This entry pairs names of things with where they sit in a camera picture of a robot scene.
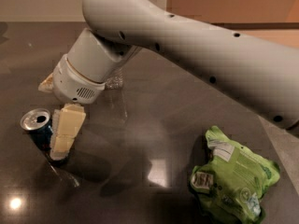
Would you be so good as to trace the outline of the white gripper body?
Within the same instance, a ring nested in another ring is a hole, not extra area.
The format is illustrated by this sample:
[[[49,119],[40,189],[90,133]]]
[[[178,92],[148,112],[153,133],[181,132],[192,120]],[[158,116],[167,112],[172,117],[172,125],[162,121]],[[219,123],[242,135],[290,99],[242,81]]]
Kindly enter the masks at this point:
[[[52,73],[53,93],[63,103],[92,104],[105,85],[82,76],[65,54]]]

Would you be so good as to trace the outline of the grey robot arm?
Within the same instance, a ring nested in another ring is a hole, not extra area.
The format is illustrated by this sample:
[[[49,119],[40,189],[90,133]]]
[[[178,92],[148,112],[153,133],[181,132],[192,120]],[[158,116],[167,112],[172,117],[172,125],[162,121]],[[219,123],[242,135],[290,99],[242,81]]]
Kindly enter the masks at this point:
[[[299,49],[168,13],[149,0],[83,0],[88,26],[39,90],[58,113],[50,157],[64,159],[85,115],[112,74],[150,49],[292,135],[299,123]]]

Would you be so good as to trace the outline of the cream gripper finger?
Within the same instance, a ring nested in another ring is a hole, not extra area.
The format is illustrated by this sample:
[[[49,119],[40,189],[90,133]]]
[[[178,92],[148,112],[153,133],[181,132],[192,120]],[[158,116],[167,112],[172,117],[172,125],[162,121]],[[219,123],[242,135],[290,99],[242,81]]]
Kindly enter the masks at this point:
[[[53,92],[53,74],[49,74],[39,85],[38,90],[45,93]]]
[[[50,158],[60,161],[68,156],[86,118],[82,105],[65,104],[55,109],[52,116],[53,135],[50,139]]]

